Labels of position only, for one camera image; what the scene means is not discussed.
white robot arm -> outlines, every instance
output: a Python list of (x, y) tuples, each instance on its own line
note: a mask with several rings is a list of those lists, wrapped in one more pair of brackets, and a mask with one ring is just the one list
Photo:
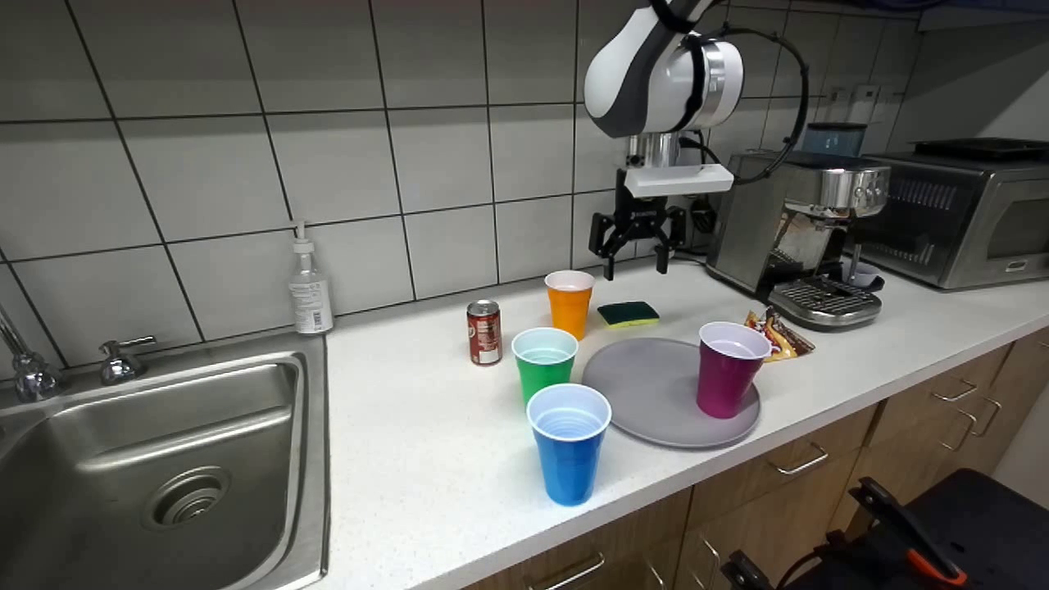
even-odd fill
[[(690, 120), (713, 129), (742, 98), (742, 51), (725, 38), (685, 32), (685, 15), (671, 31), (677, 22), (653, 5), (634, 10), (586, 69), (586, 110), (611, 139), (683, 131)], [(665, 5), (700, 20), (713, 0), (670, 0)]]
[(679, 167), (670, 139), (685, 123), (725, 120), (742, 98), (742, 51), (691, 31), (707, 5), (713, 0), (649, 0), (586, 69), (585, 91), (595, 123), (611, 139), (661, 143), (647, 149), (644, 164), (625, 167), (634, 198), (725, 193), (732, 188), (721, 164)]

plate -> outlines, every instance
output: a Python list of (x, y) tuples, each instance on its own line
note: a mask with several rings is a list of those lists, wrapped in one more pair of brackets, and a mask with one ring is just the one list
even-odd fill
[(670, 450), (718, 450), (745, 438), (760, 417), (756, 386), (732, 420), (696, 405), (700, 351), (671, 338), (615, 340), (595, 355), (585, 382), (608, 393), (613, 425), (634, 438)]

wooden cabinet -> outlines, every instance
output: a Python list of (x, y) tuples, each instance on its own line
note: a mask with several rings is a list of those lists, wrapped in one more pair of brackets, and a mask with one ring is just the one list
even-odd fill
[(812, 552), (836, 529), (872, 417), (857, 412), (696, 486), (677, 586), (727, 590), (721, 562), (732, 552), (745, 552), (770, 581)]
[(910, 500), (949, 472), (990, 472), (1049, 386), (1049, 328), (939, 374), (665, 500), (501, 571), (477, 590), (727, 590), (745, 552), (773, 583), (846, 529), (862, 475)]
[(690, 493), (679, 493), (513, 571), (501, 571), (477, 583), (477, 590), (658, 590), (677, 578), (685, 519)]
[(990, 395), (977, 410), (977, 434), (962, 453), (962, 464), (995, 472), (1010, 450), (1027, 412), (1049, 386), (1049, 331), (1036, 331), (1010, 347)]
[(900, 500), (910, 500), (962, 469), (1004, 356), (1006, 351), (985, 355), (884, 400), (854, 481), (872, 475)]

purple cup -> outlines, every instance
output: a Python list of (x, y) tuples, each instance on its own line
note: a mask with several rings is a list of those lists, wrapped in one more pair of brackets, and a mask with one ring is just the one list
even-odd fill
[(770, 351), (770, 340), (749, 324), (701, 324), (696, 405), (715, 420), (732, 420)]

white countertop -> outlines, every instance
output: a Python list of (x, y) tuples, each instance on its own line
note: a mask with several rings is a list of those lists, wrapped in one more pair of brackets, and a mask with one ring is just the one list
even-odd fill
[[(556, 509), (540, 489), (514, 361), (471, 367), (466, 302), (500, 298), (506, 340), (548, 324), (540, 283), (347, 318), (328, 338), (330, 565), (318, 583), (464, 586), (872, 405), (919, 379), (1049, 324), (1049, 283), (941, 294), (888, 277), (874, 324), (802, 331), (815, 355), (756, 374), (756, 429), (718, 453), (671, 453), (608, 434), (597, 493)], [(577, 361), (613, 338), (696, 340), (701, 322), (760, 312), (696, 263), (597, 283), (595, 307), (649, 302), (657, 331), (611, 333), (589, 318)]]

